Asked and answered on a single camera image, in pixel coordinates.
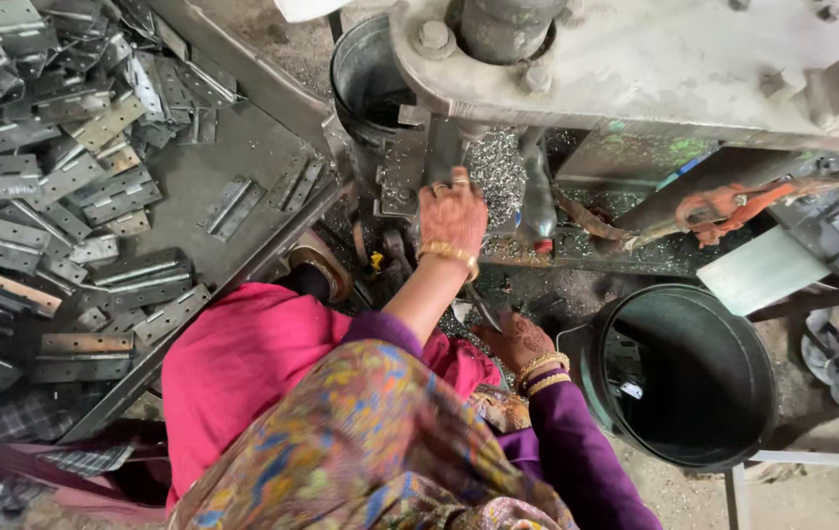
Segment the woman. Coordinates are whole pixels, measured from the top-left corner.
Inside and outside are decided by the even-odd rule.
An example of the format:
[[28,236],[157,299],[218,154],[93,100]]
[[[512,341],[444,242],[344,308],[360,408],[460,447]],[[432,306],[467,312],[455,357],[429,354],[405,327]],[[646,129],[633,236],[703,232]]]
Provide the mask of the woman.
[[419,204],[419,266],[382,311],[349,321],[316,302],[338,273],[309,256],[177,341],[162,374],[172,527],[660,528],[532,322],[477,330],[530,404],[465,392],[496,382],[488,366],[444,378],[424,364],[477,274],[487,207],[464,168]]

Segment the pile of metal hinges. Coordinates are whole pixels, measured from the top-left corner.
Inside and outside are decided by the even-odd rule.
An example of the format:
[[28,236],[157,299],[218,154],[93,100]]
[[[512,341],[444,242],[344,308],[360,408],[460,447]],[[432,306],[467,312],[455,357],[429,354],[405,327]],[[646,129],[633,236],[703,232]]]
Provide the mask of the pile of metal hinges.
[[[120,379],[209,300],[179,251],[119,261],[119,240],[161,199],[143,159],[213,142],[237,100],[141,0],[0,0],[0,391]],[[78,319],[30,337],[74,295]]]

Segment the gold bangle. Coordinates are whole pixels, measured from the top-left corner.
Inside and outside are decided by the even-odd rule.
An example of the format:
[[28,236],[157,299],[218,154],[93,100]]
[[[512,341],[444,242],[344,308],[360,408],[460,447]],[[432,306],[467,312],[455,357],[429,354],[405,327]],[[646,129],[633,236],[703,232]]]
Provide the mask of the gold bangle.
[[451,244],[443,241],[429,241],[419,248],[419,252],[417,252],[417,262],[419,262],[426,254],[435,254],[442,258],[464,261],[466,266],[469,267],[469,278],[466,279],[466,283],[472,283],[475,278],[478,277],[478,258],[475,258],[473,255],[461,248],[455,248]]
[[543,391],[543,389],[549,387],[550,385],[555,385],[557,383],[563,383],[564,381],[569,381],[570,376],[565,373],[555,373],[554,375],[548,377],[547,379],[541,379],[537,381],[537,384],[528,389],[528,397],[532,398],[534,394],[537,392]]
[[560,352],[551,352],[549,354],[539,355],[531,359],[524,365],[524,368],[521,369],[521,372],[515,379],[515,391],[521,391],[521,385],[524,384],[525,379],[532,371],[550,362],[559,362],[564,365],[564,368],[567,371],[570,371],[570,358],[566,355]]

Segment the woman's right hand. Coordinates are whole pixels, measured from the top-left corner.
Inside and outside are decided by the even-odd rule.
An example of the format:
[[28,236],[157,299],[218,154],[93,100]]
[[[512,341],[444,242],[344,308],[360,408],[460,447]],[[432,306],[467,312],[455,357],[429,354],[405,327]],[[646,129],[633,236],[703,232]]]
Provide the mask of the woman's right hand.
[[[502,313],[501,328],[504,333],[499,333],[491,327],[477,325],[473,327],[472,332],[482,339],[515,375],[520,374],[524,365],[532,359],[556,351],[553,341],[544,330],[519,313]],[[560,366],[554,363],[541,366],[531,373],[529,379]]]
[[482,189],[469,181],[466,168],[452,168],[452,185],[437,182],[419,191],[419,236],[443,242],[478,258],[488,225]]

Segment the black bucket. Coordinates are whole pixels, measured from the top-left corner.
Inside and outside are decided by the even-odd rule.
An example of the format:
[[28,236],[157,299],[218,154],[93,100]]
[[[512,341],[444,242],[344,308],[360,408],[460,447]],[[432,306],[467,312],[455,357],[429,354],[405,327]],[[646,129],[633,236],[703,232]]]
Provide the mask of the black bucket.
[[614,300],[592,329],[593,341],[571,330],[557,347],[578,360],[583,394],[605,429],[705,472],[760,449],[776,418],[776,380],[747,319],[707,291],[670,284]]
[[331,90],[348,134],[382,155],[401,128],[400,105],[416,104],[397,70],[385,14],[360,22],[338,40],[331,55]]

